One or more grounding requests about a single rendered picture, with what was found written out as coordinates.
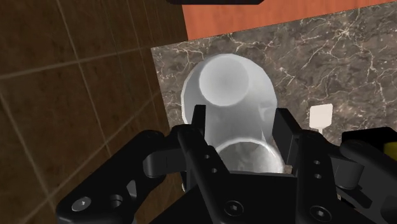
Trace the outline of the black and yellow object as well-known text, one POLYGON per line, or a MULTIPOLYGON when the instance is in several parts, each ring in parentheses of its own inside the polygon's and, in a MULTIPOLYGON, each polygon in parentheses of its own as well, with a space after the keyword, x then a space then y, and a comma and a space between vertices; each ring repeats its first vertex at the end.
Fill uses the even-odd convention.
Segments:
POLYGON ((342 142, 348 140, 364 141, 397 160, 397 131, 390 127, 377 127, 343 132, 342 142))

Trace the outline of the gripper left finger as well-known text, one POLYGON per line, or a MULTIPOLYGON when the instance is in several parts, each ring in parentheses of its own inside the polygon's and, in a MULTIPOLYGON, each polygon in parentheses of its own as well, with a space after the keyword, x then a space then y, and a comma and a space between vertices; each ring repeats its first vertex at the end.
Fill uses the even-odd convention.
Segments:
POLYGON ((168 136, 136 135, 58 203, 58 224, 133 224, 150 192, 175 172, 185 172, 186 193, 150 224, 243 224, 232 174, 204 139, 205 112, 196 105, 192 122, 168 136))

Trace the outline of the white translucent cup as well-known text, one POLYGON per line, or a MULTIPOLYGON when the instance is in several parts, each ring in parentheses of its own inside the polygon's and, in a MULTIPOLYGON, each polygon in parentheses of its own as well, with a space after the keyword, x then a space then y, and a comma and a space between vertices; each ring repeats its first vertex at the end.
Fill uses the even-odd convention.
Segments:
POLYGON ((284 171, 284 160, 271 145, 277 108, 274 86, 252 60, 222 53, 199 62, 181 91, 181 116, 193 120, 205 105, 205 141, 230 171, 284 171))

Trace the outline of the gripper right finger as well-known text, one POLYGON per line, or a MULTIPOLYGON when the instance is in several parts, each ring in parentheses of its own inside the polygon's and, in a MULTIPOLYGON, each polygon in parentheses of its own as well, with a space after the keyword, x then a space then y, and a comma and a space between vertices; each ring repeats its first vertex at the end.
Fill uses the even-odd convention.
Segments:
POLYGON ((397 224, 397 160, 360 140, 330 143, 286 108, 272 135, 296 178, 296 224, 397 224))

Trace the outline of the small white square-headed tool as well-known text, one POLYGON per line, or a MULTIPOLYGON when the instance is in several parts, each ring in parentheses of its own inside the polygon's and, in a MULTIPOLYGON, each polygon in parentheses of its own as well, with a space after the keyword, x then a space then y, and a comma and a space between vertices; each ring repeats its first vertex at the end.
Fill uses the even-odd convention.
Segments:
POLYGON ((309 109, 309 127, 320 134, 332 123, 333 104, 311 106, 309 109))

